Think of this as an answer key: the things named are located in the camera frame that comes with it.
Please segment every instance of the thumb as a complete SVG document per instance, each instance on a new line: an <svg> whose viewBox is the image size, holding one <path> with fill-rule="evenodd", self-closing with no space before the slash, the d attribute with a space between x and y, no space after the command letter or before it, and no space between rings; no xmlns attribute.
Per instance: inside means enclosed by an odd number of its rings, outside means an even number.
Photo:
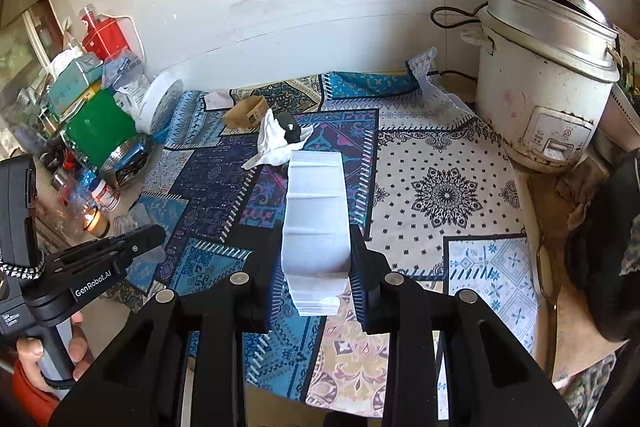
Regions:
<svg viewBox="0 0 640 427"><path fill-rule="evenodd" d="M45 393L52 393L52 389L44 381L38 367L38 361L44 354L42 343L38 339L18 339L15 348L18 351L22 370L32 386Z"/></svg>

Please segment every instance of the orange sleeve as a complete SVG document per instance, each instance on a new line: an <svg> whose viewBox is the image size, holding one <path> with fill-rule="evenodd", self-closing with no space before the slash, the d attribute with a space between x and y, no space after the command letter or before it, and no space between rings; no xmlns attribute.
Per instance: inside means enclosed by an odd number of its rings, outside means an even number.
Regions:
<svg viewBox="0 0 640 427"><path fill-rule="evenodd" d="M53 410L60 403L57 398L32 386L19 360L14 365L14 395L40 427L47 427Z"/></svg>

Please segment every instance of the patchwork tablecloth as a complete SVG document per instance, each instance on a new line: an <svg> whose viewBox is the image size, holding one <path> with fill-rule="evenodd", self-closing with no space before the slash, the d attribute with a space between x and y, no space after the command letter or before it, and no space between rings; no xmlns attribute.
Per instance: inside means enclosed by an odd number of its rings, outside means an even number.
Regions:
<svg viewBox="0 0 640 427"><path fill-rule="evenodd" d="M274 112L313 125L305 150L342 154L350 221L369 248L433 291L475 289L531 349L538 304L513 171L499 137L435 87L434 56L410 61L401 76L333 72L230 95L237 102L263 94ZM185 294L227 277L284 218L281 170L241 169L255 154L257 130L226 129L225 111L206 111L203 95L183 95L145 182L143 198L183 206L166 223L167 258L153 279L112 292L133 309L162 287ZM194 335L192 350L196 342ZM438 349L437 333L434 343ZM298 316L285 292L274 330L244 337L249 382L359 415L382 415L387 360L388 336L362 333L348 288L338 315L327 318ZM444 380L438 389L446 417Z"/></svg>

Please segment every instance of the human hand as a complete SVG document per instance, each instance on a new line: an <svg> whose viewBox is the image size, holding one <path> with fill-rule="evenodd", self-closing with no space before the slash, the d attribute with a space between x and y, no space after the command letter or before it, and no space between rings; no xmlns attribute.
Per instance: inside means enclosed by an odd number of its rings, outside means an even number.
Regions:
<svg viewBox="0 0 640 427"><path fill-rule="evenodd" d="M67 348L69 357L76 365L74 369L74 379L77 381L84 372L89 368L89 365L94 361L94 356L89 349L89 344L86 341L86 336L82 332L80 325L82 324L82 313L77 312L71 315L71 328L73 337ZM44 393L53 393L53 389L50 388L44 381L40 368L38 367L38 360L40 360L44 354L42 343L38 339L19 339L15 345L18 351L18 358L22 364L24 374L29 379L33 387L44 391Z"/></svg>

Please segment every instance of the green container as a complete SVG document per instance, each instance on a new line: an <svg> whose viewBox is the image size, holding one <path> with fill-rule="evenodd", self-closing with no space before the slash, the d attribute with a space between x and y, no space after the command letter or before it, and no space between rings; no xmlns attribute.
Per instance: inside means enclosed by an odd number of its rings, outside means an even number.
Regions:
<svg viewBox="0 0 640 427"><path fill-rule="evenodd" d="M113 95L99 91L66 124L66 135L100 168L111 153L137 133L133 119L116 105Z"/></svg>

